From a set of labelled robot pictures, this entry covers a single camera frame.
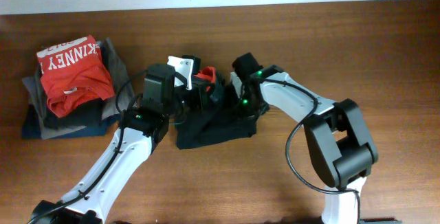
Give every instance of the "stack of folded clothes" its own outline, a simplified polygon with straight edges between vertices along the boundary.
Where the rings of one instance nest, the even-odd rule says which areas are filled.
[[[120,120],[115,92],[129,76],[109,38],[80,38],[48,47],[37,58],[35,74],[22,79],[30,94],[23,139],[105,135]],[[133,96],[128,84],[120,94],[120,108]]]

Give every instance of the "wood grain surface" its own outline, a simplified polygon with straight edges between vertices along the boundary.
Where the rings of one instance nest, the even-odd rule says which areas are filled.
[[[194,54],[225,76],[252,52],[312,91],[351,98],[377,148],[362,191],[362,218],[440,221],[440,1],[368,1],[234,8],[0,16],[0,223],[24,223],[42,199],[57,201],[107,147],[104,137],[22,140],[28,95],[22,77],[41,46],[110,37],[130,75],[167,56]],[[134,82],[137,92],[142,81]],[[273,108],[258,133],[194,150],[173,128],[129,179],[108,221],[264,223],[320,216],[324,196],[299,182],[284,158],[295,122]],[[304,133],[291,154],[322,186]]]

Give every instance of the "black cable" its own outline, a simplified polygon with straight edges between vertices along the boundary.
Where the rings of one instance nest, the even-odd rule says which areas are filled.
[[[243,100],[243,96],[245,95],[245,92],[244,92],[244,90],[245,90],[245,83],[247,83],[247,82],[249,82],[249,81],[245,81],[245,82],[241,83],[240,96],[238,96],[239,97],[239,101],[232,107],[232,110],[235,110],[237,107],[240,106],[241,101]]]
[[[316,111],[316,109],[318,108],[319,105],[319,101],[318,99],[313,96],[310,92],[308,92],[307,90],[303,89],[302,87],[293,85],[291,83],[288,82],[283,82],[283,81],[279,81],[279,80],[270,80],[270,79],[259,79],[261,82],[273,82],[273,83],[278,83],[280,85],[283,86],[289,86],[292,88],[295,88],[301,92],[303,92],[304,94],[306,94],[307,96],[309,96],[312,100],[313,100],[313,108],[312,110],[301,120],[299,121],[299,123],[295,126],[295,128],[291,131],[289,137],[287,138],[286,141],[286,147],[285,147],[285,156],[286,156],[286,160],[287,163],[289,164],[290,170],[295,174],[295,176],[303,183],[305,184],[307,187],[311,188],[312,190],[315,190],[317,192],[321,192],[324,194],[345,194],[345,193],[353,193],[356,197],[356,201],[357,201],[357,221],[356,223],[360,222],[360,193],[357,190],[354,189],[345,189],[345,190],[338,190],[338,191],[331,191],[331,190],[325,190],[319,187],[316,187],[314,185],[312,185],[311,183],[309,183],[307,180],[305,180],[300,174],[299,172],[295,169],[294,165],[292,164],[292,161],[290,159],[290,144],[292,142],[292,139],[294,138],[294,135],[296,134],[296,132],[300,129],[300,127],[304,124],[304,121],[310,117],[311,115],[313,115]]]
[[[145,73],[146,72],[146,70],[143,70],[143,71],[141,71],[141,72],[139,72],[139,73],[137,73],[136,75],[134,75],[132,78],[130,78],[128,81],[126,81],[122,86],[121,86],[121,88],[119,89],[119,91],[118,91],[118,93],[116,94],[116,99],[115,99],[115,105],[116,105],[116,109],[119,111],[119,113],[122,113],[121,112],[121,110],[119,109],[119,105],[118,105],[118,99],[119,99],[119,95],[120,95],[120,93],[121,93],[121,91],[124,89],[124,87],[126,87],[134,78],[136,78],[136,77],[138,77],[138,76],[140,76],[140,75],[142,75],[143,73]],[[129,105],[128,105],[128,109],[130,109],[133,105],[134,105],[134,103],[136,102],[136,100],[141,96],[142,94],[137,94],[135,97],[133,97],[131,100],[130,100],[130,103],[129,103]],[[42,214],[40,214],[40,215],[38,215],[38,216],[35,216],[34,218],[32,218],[27,224],[33,224],[33,223],[35,223],[35,222],[37,222],[38,220],[40,220],[40,219],[42,219],[42,218],[44,218],[44,217],[46,217],[46,216],[48,216],[48,215],[50,215],[50,214],[53,214],[53,213],[55,213],[55,212],[58,212],[58,211],[60,211],[60,210],[62,210],[63,208],[66,208],[67,206],[69,206],[69,205],[71,205],[71,204],[74,204],[74,203],[76,203],[77,201],[79,201],[79,200],[81,200],[81,199],[86,199],[87,200],[87,194],[89,194],[90,192],[91,192],[91,190],[93,190],[93,188],[95,188],[95,186],[99,183],[99,181],[104,177],[104,175],[105,175],[105,173],[108,171],[108,169],[110,168],[110,166],[112,165],[112,163],[114,162],[114,160],[116,159],[116,157],[118,156],[118,154],[119,154],[119,152],[120,152],[120,148],[121,148],[121,145],[122,145],[122,138],[124,137],[124,128],[125,128],[125,124],[124,124],[124,122],[123,122],[123,119],[122,119],[122,122],[120,123],[120,136],[119,136],[119,142],[118,142],[118,146],[115,148],[115,150],[114,150],[114,154],[113,154],[113,156],[111,157],[111,159],[109,160],[109,162],[107,163],[107,165],[105,166],[105,168],[101,171],[101,173],[98,175],[98,177],[93,181],[93,183],[84,191],[84,192],[81,192],[81,191],[79,191],[79,195],[77,196],[77,197],[75,197],[74,199],[72,199],[72,200],[68,200],[67,202],[65,202],[65,203],[63,203],[63,204],[61,204],[61,205],[59,205],[59,206],[57,206],[57,207],[55,207],[55,208],[53,208],[53,209],[51,209],[51,210],[48,210],[48,211],[46,211],[46,212],[44,212],[44,213],[42,213]]]
[[[128,81],[126,81],[121,88],[119,89],[118,93],[116,94],[116,99],[115,99],[115,103],[116,103],[116,109],[118,110],[119,113],[122,114],[121,109],[119,108],[119,104],[118,104],[118,100],[119,100],[119,95],[121,94],[121,91],[124,89],[124,87],[126,87],[132,80],[134,80],[135,78],[141,76],[142,74],[145,74],[148,70],[144,69],[141,72],[138,72],[136,75],[132,76]]]
[[[269,105],[266,103],[261,107],[261,111],[258,113],[258,115],[255,115],[255,122],[259,120],[259,118],[262,116],[262,114],[267,111],[266,108],[269,107]]]
[[[186,120],[181,121],[181,122],[170,122],[171,125],[179,125],[179,124],[183,124]]]

